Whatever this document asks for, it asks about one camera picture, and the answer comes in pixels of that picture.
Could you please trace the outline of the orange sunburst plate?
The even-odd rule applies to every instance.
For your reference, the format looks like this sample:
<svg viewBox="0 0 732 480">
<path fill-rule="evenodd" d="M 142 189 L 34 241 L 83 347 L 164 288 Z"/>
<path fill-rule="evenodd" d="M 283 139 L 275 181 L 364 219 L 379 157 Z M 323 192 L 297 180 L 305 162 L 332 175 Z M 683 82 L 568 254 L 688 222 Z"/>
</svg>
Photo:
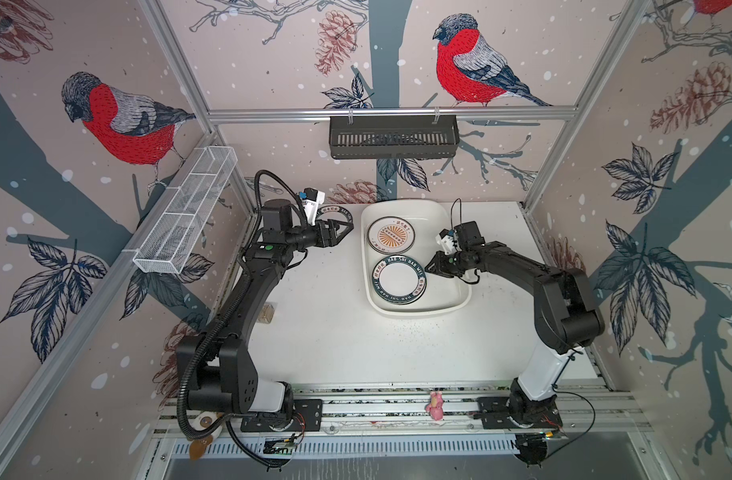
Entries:
<svg viewBox="0 0 732 480">
<path fill-rule="evenodd" d="M 369 246 L 380 254 L 403 254 L 414 245 L 416 230 L 401 217 L 386 216 L 369 226 L 366 239 Z"/>
</svg>

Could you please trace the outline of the green red rim plate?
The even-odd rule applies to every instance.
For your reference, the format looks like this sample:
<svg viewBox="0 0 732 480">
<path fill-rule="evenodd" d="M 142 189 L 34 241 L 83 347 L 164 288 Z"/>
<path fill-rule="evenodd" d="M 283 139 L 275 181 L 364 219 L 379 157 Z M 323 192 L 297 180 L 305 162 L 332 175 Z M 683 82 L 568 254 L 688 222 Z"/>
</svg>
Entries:
<svg viewBox="0 0 732 480">
<path fill-rule="evenodd" d="M 407 295 L 398 296 L 383 291 L 377 291 L 377 296 L 390 305 L 410 305 L 421 299 L 424 294 L 425 292 L 413 292 Z"/>
</svg>

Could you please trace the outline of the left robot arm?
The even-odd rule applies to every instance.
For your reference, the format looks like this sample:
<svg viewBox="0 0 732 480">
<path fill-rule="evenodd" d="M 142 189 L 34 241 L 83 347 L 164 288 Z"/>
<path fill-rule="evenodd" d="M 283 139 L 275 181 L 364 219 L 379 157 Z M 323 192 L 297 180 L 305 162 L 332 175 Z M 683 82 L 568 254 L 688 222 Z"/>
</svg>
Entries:
<svg viewBox="0 0 732 480">
<path fill-rule="evenodd" d="M 207 411 L 234 417 L 271 418 L 288 423 L 295 407 L 291 386 L 262 380 L 249 352 L 253 329 L 272 290 L 298 264 L 294 254 L 333 248 L 354 229 L 353 216 L 324 205 L 305 225 L 298 212 L 276 199 L 261 208 L 260 220 L 239 255 L 240 277 L 207 329 L 184 337 L 176 348 L 177 415 Z"/>
</svg>

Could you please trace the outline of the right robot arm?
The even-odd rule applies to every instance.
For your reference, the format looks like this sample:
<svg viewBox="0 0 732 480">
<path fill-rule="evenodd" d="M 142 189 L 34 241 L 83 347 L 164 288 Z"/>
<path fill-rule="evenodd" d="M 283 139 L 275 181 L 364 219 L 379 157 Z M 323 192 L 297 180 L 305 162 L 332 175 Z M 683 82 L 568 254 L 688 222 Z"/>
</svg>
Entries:
<svg viewBox="0 0 732 480">
<path fill-rule="evenodd" d="M 510 418 L 528 426 L 555 408 L 556 386 L 569 362 L 605 331 L 587 274 L 526 257 L 499 241 L 488 242 L 474 221 L 442 230 L 441 249 L 425 271 L 462 280 L 472 271 L 499 276 L 533 297 L 534 328 L 541 341 L 525 370 L 513 381 Z"/>
</svg>

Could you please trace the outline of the white plastic bin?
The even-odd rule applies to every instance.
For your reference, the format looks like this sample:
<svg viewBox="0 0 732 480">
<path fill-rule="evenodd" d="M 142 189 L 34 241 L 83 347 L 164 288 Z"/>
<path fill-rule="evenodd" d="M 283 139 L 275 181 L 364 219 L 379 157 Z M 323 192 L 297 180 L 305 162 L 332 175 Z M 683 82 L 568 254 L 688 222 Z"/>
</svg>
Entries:
<svg viewBox="0 0 732 480">
<path fill-rule="evenodd" d="M 410 305 L 390 305 L 381 300 L 373 289 L 371 273 L 375 265 L 385 257 L 374 251 L 366 239 L 369 226 L 386 216 L 401 217 L 410 222 L 416 230 L 414 245 L 405 255 L 416 260 L 423 268 L 441 247 L 437 235 L 450 226 L 449 214 L 444 207 L 430 200 L 395 200 L 375 203 L 365 207 L 361 214 L 361 245 L 363 277 L 366 296 L 379 313 L 394 318 L 424 318 L 447 314 L 465 306 L 471 299 L 472 287 L 456 278 L 444 278 L 427 274 L 427 289 L 424 296 Z"/>
</svg>

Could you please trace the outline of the pink toy figure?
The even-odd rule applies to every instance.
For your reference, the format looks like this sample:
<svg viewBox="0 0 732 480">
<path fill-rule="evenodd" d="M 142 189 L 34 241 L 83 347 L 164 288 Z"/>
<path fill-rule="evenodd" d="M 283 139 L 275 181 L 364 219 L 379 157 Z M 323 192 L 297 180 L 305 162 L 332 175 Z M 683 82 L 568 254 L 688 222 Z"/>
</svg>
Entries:
<svg viewBox="0 0 732 480">
<path fill-rule="evenodd" d="M 434 421 L 444 419 L 444 399 L 440 391 L 430 393 L 430 400 L 425 406 L 425 411 Z"/>
</svg>

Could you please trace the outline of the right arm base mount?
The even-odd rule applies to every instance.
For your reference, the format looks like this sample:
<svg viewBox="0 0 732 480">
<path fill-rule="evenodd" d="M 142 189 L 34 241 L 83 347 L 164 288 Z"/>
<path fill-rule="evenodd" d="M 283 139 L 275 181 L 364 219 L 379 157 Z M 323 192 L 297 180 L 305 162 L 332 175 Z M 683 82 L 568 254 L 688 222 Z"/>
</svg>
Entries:
<svg viewBox="0 0 732 480">
<path fill-rule="evenodd" d="M 481 420 L 483 428 L 487 430 L 563 428 L 556 395 L 535 401 L 525 393 L 515 391 L 509 397 L 479 397 L 477 405 L 475 417 Z"/>
</svg>

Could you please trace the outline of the horizontal aluminium frame bar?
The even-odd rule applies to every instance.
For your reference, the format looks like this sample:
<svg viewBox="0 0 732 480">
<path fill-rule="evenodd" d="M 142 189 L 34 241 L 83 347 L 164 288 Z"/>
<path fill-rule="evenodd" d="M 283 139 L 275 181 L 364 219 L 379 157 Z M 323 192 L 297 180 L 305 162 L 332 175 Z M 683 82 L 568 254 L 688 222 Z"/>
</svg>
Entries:
<svg viewBox="0 0 732 480">
<path fill-rule="evenodd" d="M 456 116 L 458 120 L 559 120 L 568 121 L 578 114 L 574 106 L 504 106 L 504 107 L 428 107 L 374 109 L 259 109 L 211 110 L 207 119 L 214 125 L 243 123 L 315 123 L 331 117 L 406 117 Z"/>
</svg>

